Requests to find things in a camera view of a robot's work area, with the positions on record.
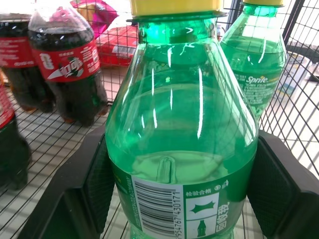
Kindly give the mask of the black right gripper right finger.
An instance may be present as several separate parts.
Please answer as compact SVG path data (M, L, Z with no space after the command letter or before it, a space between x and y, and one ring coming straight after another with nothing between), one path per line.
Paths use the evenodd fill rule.
M319 237L319 181L276 136L259 131L248 199L268 239Z

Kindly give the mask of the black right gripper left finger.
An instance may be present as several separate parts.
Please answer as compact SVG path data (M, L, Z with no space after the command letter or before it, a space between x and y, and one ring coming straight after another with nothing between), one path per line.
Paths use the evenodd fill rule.
M114 190L105 128L88 133L56 171L30 214L20 239L98 239Z

